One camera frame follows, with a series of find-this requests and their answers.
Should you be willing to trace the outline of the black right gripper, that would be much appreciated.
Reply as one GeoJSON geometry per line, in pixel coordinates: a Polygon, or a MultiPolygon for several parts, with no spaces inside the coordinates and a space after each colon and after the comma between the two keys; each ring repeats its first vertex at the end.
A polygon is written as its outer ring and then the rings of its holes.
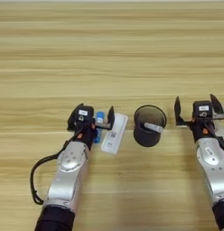
{"type": "Polygon", "coordinates": [[[216,138],[215,135],[215,120],[224,120],[224,110],[218,99],[211,94],[210,100],[213,106],[215,115],[206,112],[200,112],[198,114],[192,114],[191,121],[184,121],[181,118],[181,103],[180,99],[177,97],[174,103],[174,114],[175,122],[177,126],[188,126],[193,134],[194,142],[199,141],[202,138],[216,138]]]}

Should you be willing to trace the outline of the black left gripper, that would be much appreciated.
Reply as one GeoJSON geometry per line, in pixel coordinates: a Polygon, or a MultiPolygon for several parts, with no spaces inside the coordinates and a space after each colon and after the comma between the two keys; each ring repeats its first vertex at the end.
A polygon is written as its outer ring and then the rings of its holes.
{"type": "Polygon", "coordinates": [[[112,130],[115,122],[114,107],[110,107],[107,114],[107,122],[99,123],[94,117],[86,117],[80,113],[83,104],[79,104],[70,114],[68,119],[68,131],[74,131],[72,138],[72,148],[77,149],[91,149],[93,140],[98,134],[97,129],[112,130]]]}

